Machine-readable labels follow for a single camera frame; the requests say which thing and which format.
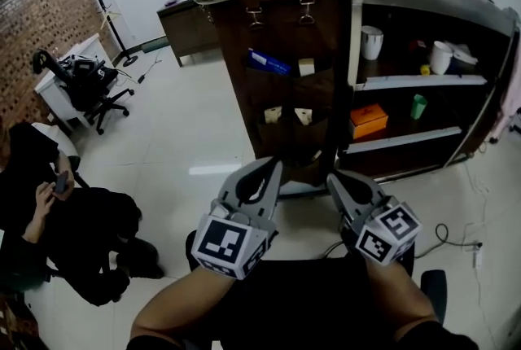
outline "person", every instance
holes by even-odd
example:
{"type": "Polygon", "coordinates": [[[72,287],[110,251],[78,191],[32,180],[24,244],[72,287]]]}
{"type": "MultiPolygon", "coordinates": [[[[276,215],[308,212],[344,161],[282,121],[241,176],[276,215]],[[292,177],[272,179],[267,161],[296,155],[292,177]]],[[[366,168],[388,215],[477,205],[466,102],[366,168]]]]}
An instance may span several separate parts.
{"type": "Polygon", "coordinates": [[[117,300],[129,278],[163,277],[157,250],[135,237],[142,214],[132,198],[103,188],[75,188],[68,157],[28,123],[7,131],[0,117],[0,137],[2,271],[6,260],[17,264],[12,272],[21,273],[41,262],[35,256],[44,256],[43,264],[49,257],[94,305],[117,300]],[[54,192],[57,176],[50,163],[68,175],[62,194],[54,192]],[[109,270],[112,250],[119,252],[118,267],[109,270]]]}
{"type": "Polygon", "coordinates": [[[243,281],[200,267],[164,288],[136,316],[127,350],[273,348],[477,349],[437,321],[404,267],[357,254],[341,259],[261,260],[243,281]]]}

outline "coat rack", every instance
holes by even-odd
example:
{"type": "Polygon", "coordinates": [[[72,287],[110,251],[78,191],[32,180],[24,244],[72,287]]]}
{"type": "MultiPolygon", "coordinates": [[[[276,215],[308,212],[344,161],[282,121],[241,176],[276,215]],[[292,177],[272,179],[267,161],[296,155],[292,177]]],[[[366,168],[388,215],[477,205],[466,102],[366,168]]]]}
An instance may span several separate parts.
{"type": "Polygon", "coordinates": [[[105,16],[105,19],[107,19],[108,24],[110,25],[112,31],[114,32],[114,36],[116,36],[117,42],[121,46],[121,51],[123,52],[123,55],[125,56],[125,58],[127,58],[127,60],[123,62],[123,66],[124,67],[128,67],[129,65],[132,65],[134,62],[136,62],[138,57],[137,56],[132,56],[131,57],[129,55],[129,52],[126,50],[125,45],[123,45],[123,42],[121,41],[120,35],[118,34],[118,32],[116,30],[116,27],[112,23],[111,16],[108,14],[108,9],[110,8],[110,6],[106,7],[105,3],[103,2],[103,0],[98,0],[98,2],[99,2],[99,5],[101,6],[101,9],[102,9],[102,11],[100,11],[100,13],[103,13],[103,15],[105,16]]]}

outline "hand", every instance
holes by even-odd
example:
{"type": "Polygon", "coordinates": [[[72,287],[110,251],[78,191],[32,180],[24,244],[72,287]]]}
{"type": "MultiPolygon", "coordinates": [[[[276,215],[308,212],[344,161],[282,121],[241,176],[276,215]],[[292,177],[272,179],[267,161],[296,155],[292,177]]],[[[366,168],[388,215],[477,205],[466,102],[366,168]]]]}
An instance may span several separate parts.
{"type": "Polygon", "coordinates": [[[50,212],[52,204],[55,203],[56,198],[52,197],[55,183],[51,184],[43,182],[36,189],[36,210],[34,212],[35,217],[45,217],[50,212]]]}
{"type": "Polygon", "coordinates": [[[74,191],[74,175],[71,171],[67,171],[67,189],[62,194],[56,194],[55,192],[52,193],[54,197],[59,199],[60,201],[67,201],[68,197],[71,196],[72,192],[74,191]]]}

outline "black pants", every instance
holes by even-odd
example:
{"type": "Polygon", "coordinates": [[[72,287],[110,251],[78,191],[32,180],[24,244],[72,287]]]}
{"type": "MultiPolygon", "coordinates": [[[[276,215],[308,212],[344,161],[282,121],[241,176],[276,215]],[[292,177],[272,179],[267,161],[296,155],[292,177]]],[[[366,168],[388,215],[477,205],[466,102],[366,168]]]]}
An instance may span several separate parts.
{"type": "Polygon", "coordinates": [[[66,202],[55,202],[42,244],[76,292],[91,304],[104,305],[129,285],[122,270],[108,270],[108,253],[119,251],[119,238],[136,235],[141,215],[126,194],[76,188],[66,202]]]}
{"type": "MultiPolygon", "coordinates": [[[[192,270],[198,266],[190,253],[194,239],[195,232],[186,240],[192,270]]],[[[188,339],[202,349],[220,340],[225,350],[345,350],[387,348],[392,331],[374,307],[365,263],[347,255],[260,261],[205,319],[192,326],[188,339]]]]}

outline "orange box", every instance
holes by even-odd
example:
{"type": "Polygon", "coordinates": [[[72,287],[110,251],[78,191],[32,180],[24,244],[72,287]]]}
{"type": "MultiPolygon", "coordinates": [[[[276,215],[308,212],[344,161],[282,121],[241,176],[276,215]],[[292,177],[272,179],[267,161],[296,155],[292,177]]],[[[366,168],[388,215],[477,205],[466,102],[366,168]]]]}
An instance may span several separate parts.
{"type": "Polygon", "coordinates": [[[353,126],[353,138],[363,138],[367,134],[385,129],[389,116],[378,104],[358,108],[351,111],[351,124],[353,126]]]}

